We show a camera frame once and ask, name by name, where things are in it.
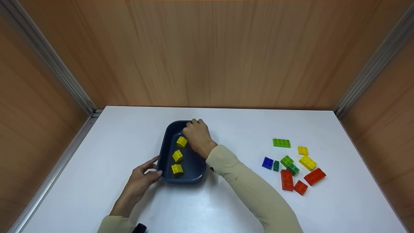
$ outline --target black object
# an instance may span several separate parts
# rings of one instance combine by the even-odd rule
[[[162,170],[161,179],[170,184],[195,184],[201,181],[206,170],[206,162],[199,154],[193,151],[187,142],[185,148],[177,146],[177,140],[183,136],[183,128],[189,121],[174,121],[165,130],[161,151],[157,164],[157,170]],[[183,168],[183,174],[174,176],[171,166],[175,164],[173,153],[180,150],[183,161],[179,164]]]
[[[132,233],[145,233],[147,227],[144,224],[138,223],[138,225],[134,228]]]

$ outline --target beige sleeve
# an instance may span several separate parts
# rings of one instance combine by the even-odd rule
[[[260,221],[265,233],[302,232],[295,213],[282,196],[225,146],[215,147],[206,163],[230,184],[240,200]]]
[[[122,216],[106,216],[99,226],[98,233],[132,233],[135,226],[129,218]]]

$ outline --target wrist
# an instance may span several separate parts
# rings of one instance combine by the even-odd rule
[[[209,140],[202,148],[201,148],[201,157],[207,159],[211,151],[217,146],[217,143],[213,140]]]
[[[122,216],[124,218],[129,218],[132,209],[135,206],[135,202],[132,197],[122,193],[119,198],[116,200],[112,211],[109,215],[112,216]]]

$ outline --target green lego brick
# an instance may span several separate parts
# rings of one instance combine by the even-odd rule
[[[280,160],[280,163],[283,164],[286,168],[289,168],[289,165],[293,164],[293,159],[291,159],[289,156],[285,156]]]
[[[290,148],[290,141],[286,139],[273,139],[273,146]]]
[[[279,171],[279,161],[275,160],[273,162],[273,170],[277,172]]]
[[[299,168],[297,168],[294,164],[289,165],[286,169],[292,171],[292,175],[299,173]]]

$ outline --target lego brick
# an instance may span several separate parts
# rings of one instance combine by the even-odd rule
[[[280,170],[280,177],[282,178],[282,189],[293,192],[293,176],[289,170]]]
[[[172,168],[173,174],[175,176],[179,176],[179,175],[182,175],[184,173],[183,168],[181,167],[180,164],[174,164],[174,165],[171,166],[171,168]]]
[[[308,189],[308,186],[302,181],[298,180],[295,184],[294,189],[296,192],[303,196],[303,194],[305,194],[306,190]]]
[[[298,146],[299,155],[309,155],[308,148],[304,146]]]
[[[304,155],[300,160],[299,163],[302,164],[306,169],[312,171],[316,167],[315,161],[313,161],[310,157]]]
[[[184,138],[183,136],[180,136],[177,140],[177,146],[180,148],[184,148],[186,144],[187,144],[186,138]]]
[[[181,151],[180,151],[180,150],[176,150],[176,151],[174,152],[174,154],[173,154],[173,159],[174,159],[174,161],[175,161],[176,163],[179,163],[179,162],[181,162],[181,161],[184,159],[183,154],[181,153]]]
[[[316,168],[315,170],[313,170],[312,172],[310,172],[303,178],[306,180],[306,182],[310,186],[312,186],[316,184],[318,181],[320,181],[322,178],[324,178],[325,176],[326,174],[320,168]]]
[[[274,138],[273,139],[273,146],[290,148],[290,141],[286,140],[286,139]]]
[[[289,170],[289,171],[291,171],[292,172],[292,175],[296,175],[296,174],[298,174],[299,173],[299,168],[297,168],[293,163],[292,164],[290,164],[287,168],[286,168],[286,170]]]
[[[289,167],[289,165],[293,164],[293,159],[291,159],[289,156],[285,156],[280,160],[280,163],[283,164],[286,168]]]
[[[279,161],[275,160],[273,162],[273,170],[277,172],[279,171]]]
[[[265,159],[263,160],[262,167],[265,167],[265,168],[271,170],[272,166],[273,166],[273,159],[265,157]]]

